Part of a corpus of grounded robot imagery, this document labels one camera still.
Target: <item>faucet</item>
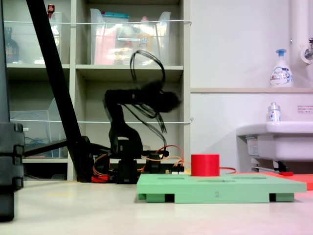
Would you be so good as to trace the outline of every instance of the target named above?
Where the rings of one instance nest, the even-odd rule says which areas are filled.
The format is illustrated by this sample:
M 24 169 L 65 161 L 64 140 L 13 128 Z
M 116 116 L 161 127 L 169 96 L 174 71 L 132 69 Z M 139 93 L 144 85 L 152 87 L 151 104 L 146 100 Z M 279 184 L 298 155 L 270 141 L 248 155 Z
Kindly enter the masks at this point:
M 307 60 L 312 60 L 313 59 L 313 38 L 309 38 L 309 43 L 310 43 L 311 48 L 305 50 L 304 57 Z

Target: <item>black stand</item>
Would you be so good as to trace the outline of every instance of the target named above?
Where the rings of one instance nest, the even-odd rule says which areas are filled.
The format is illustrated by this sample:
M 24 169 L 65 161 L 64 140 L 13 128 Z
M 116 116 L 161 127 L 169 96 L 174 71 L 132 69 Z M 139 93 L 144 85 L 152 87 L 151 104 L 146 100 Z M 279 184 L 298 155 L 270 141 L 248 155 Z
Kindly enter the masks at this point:
M 54 42 L 43 0 L 26 0 L 34 23 L 39 45 L 45 60 L 52 91 L 59 109 L 66 135 L 65 141 L 47 144 L 24 153 L 22 125 L 10 123 L 8 105 L 8 78 L 4 41 L 3 7 L 0 0 L 0 220 L 14 218 L 14 192 L 23 187 L 22 156 L 42 153 L 67 146 L 77 180 L 91 182 L 93 158 L 88 138 L 79 131 L 71 103 L 61 61 Z

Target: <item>bottle on shelf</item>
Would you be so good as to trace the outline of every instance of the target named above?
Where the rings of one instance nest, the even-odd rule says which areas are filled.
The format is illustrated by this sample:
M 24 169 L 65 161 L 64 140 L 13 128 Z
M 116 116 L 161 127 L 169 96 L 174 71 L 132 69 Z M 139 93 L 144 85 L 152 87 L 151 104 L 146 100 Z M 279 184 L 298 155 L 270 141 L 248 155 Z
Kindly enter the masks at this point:
M 268 107 L 268 119 L 269 121 L 281 121 L 280 106 L 275 102 Z
M 12 39 L 12 27 L 4 27 L 4 39 L 5 39 L 6 62 L 7 63 L 18 62 L 19 46 Z
M 54 5 L 53 4 L 49 4 L 48 5 L 48 10 L 47 10 L 49 20 L 51 19 L 52 14 L 54 13 L 54 11 L 55 11 Z
M 139 39 L 138 49 L 153 53 L 152 35 L 155 33 L 155 26 L 149 23 L 148 17 L 146 16 L 142 17 L 141 22 L 145 23 L 140 24 L 140 33 L 137 35 Z M 138 63 L 141 65 L 149 65 L 152 63 L 152 60 L 144 56 L 138 56 Z
M 279 56 L 269 80 L 270 87 L 293 87 L 293 75 L 284 59 L 285 49 L 276 51 Z

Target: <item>red cylinder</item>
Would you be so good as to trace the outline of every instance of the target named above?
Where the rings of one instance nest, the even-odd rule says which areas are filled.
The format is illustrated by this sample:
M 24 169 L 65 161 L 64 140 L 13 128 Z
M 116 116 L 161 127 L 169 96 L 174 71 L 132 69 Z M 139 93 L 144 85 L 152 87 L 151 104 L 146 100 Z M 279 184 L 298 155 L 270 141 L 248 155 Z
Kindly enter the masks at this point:
M 220 155 L 219 154 L 192 154 L 191 155 L 192 176 L 219 176 Z

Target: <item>shelf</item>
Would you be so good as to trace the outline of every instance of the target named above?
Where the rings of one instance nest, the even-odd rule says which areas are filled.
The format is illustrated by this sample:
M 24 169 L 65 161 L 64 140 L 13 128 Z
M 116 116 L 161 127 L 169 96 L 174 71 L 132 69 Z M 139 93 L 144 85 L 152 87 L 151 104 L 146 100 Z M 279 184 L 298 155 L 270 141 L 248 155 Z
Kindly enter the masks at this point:
M 180 0 L 87 0 L 87 3 L 115 5 L 178 5 Z
M 67 163 L 67 158 L 23 158 L 23 163 Z
M 164 66 L 166 82 L 179 82 L 183 66 Z M 76 65 L 77 72 L 87 81 L 132 82 L 128 65 Z M 135 66 L 138 82 L 161 79 L 159 66 Z
M 48 81 L 45 65 L 7 64 L 10 81 Z M 62 65 L 65 79 L 69 81 L 69 65 Z
M 191 93 L 207 94 L 207 93 L 268 93 L 268 94 L 313 94 L 313 88 L 296 88 L 296 87 L 280 87 L 280 88 L 191 88 Z
M 110 163 L 111 164 L 118 164 L 118 161 L 120 159 L 110 159 Z M 175 164 L 178 161 L 178 159 L 169 159 L 166 161 L 162 161 L 161 164 Z M 145 164 L 147 162 L 147 160 L 145 159 L 137 159 L 137 163 L 138 164 Z

